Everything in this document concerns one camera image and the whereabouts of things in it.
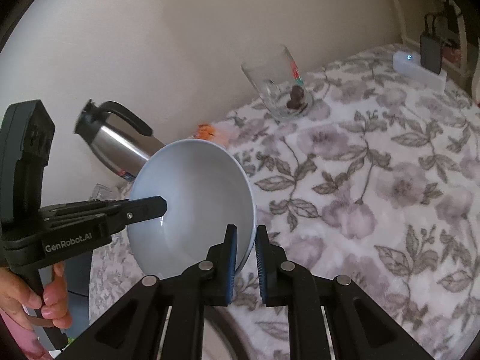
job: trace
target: coffee carafe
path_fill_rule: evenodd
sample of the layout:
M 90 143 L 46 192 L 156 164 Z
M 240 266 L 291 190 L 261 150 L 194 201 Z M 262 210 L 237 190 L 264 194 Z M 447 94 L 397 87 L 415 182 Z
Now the coffee carafe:
M 127 181 L 133 181 L 150 157 L 164 146 L 147 123 L 113 101 L 96 106 L 89 100 L 74 133 L 87 142 L 107 168 Z

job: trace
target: metal screw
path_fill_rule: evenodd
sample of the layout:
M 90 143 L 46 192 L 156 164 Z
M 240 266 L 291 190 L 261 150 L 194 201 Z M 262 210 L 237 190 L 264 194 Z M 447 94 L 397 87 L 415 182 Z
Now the metal screw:
M 198 263 L 198 267 L 199 267 L 202 271 L 209 271 L 210 269 L 213 268 L 213 262 L 208 261 L 207 259 L 205 259 L 205 260 L 200 261 L 200 262 Z
M 348 286 L 352 282 L 352 279 L 350 279 L 349 276 L 346 274 L 341 274 L 337 276 L 337 283 L 341 286 Z
M 142 279 L 142 284 L 145 286 L 145 287 L 151 287 L 153 286 L 153 284 L 155 284 L 157 282 L 157 278 L 153 275 L 148 275 L 148 276 L 145 276 L 143 279 Z
M 280 268 L 282 268 L 284 271 L 293 271 L 295 264 L 292 263 L 292 261 L 284 261 L 282 264 L 280 264 Z

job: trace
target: drinking glass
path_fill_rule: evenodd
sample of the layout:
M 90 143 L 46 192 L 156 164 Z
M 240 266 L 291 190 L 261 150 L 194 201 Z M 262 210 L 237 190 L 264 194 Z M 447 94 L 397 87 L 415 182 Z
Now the drinking glass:
M 272 116 L 285 121 L 306 114 L 313 103 L 286 46 L 262 48 L 241 65 Z

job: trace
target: bowl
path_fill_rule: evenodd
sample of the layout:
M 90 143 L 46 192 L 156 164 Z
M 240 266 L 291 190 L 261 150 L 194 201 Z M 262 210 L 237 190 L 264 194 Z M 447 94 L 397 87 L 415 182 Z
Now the bowl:
M 206 258 L 237 227 L 236 272 L 254 245 L 256 209 L 248 177 L 223 147 L 183 139 L 157 151 L 133 183 L 130 200 L 161 196 L 162 218 L 128 226 L 131 250 L 145 275 L 169 278 Z

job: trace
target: table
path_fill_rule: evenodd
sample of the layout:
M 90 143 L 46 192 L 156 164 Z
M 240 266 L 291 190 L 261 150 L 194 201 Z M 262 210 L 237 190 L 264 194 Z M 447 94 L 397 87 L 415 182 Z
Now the table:
M 257 99 L 213 126 L 290 260 L 351 276 L 436 359 L 459 359 L 480 329 L 480 111 L 452 81 L 439 95 L 395 73 L 399 49 L 304 74 L 315 103 L 299 119 Z M 250 358 L 286 360 L 286 307 L 261 304 L 257 276 L 253 253 L 226 314 Z M 141 277 L 125 231 L 97 249 L 90 322 Z

